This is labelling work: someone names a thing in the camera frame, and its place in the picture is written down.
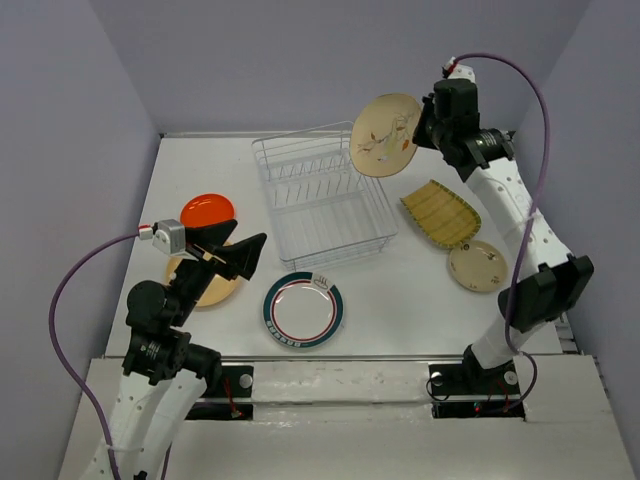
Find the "beige plate with leaf design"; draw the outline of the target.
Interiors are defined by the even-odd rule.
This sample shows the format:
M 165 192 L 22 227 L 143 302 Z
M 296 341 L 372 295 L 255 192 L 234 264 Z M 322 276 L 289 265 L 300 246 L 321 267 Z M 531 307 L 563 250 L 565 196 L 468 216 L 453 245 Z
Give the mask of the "beige plate with leaf design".
M 412 142 L 422 109 L 417 100 L 403 93 L 378 96 L 353 123 L 350 155 L 355 169 L 374 178 L 393 176 L 413 159 Z

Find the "white plate with green rim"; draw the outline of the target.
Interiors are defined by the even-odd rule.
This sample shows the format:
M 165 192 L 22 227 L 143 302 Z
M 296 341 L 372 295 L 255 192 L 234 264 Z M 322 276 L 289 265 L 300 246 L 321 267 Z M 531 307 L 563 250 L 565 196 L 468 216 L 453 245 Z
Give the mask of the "white plate with green rim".
M 301 271 L 278 279 L 262 305 L 262 319 L 271 337 L 295 350 L 329 342 L 344 323 L 345 304 L 337 285 L 326 276 Z

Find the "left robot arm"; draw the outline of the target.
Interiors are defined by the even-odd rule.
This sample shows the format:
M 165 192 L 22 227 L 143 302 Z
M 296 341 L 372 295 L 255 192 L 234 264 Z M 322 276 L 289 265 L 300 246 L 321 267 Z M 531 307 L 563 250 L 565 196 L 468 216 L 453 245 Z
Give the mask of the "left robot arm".
M 154 478 L 197 399 L 219 388 L 220 353 L 192 343 L 183 326 L 215 277 L 254 275 L 267 236 L 229 244 L 236 226 L 229 220 L 192 228 L 168 219 L 139 227 L 140 240 L 180 263 L 168 283 L 145 280 L 128 293 L 130 339 L 118 392 L 111 415 L 96 412 L 103 438 L 83 478 Z

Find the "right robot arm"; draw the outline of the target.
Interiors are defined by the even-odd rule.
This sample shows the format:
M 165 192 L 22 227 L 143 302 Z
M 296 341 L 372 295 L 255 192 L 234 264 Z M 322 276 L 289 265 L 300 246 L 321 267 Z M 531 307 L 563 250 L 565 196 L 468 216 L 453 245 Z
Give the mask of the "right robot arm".
M 482 392 L 531 336 L 575 306 L 594 265 L 586 255 L 575 256 L 534 205 L 508 137 L 481 128 L 473 81 L 440 80 L 423 103 L 414 144 L 439 151 L 456 170 L 514 259 L 514 278 L 498 296 L 496 319 L 463 355 L 462 384 Z

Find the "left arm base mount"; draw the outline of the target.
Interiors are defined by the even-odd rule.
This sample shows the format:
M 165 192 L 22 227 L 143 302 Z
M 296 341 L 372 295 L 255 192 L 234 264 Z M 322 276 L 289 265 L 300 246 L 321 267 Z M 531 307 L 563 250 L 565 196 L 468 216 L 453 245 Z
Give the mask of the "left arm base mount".
M 208 387 L 186 416 L 190 421 L 251 421 L 254 366 L 224 364 L 215 387 Z

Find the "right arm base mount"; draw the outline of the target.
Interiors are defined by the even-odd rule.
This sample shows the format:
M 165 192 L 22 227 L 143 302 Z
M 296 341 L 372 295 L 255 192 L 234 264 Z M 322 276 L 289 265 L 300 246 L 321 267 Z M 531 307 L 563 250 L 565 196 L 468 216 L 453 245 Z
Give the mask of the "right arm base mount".
M 431 364 L 425 390 L 435 419 L 525 418 L 513 362 L 477 379 L 461 363 Z

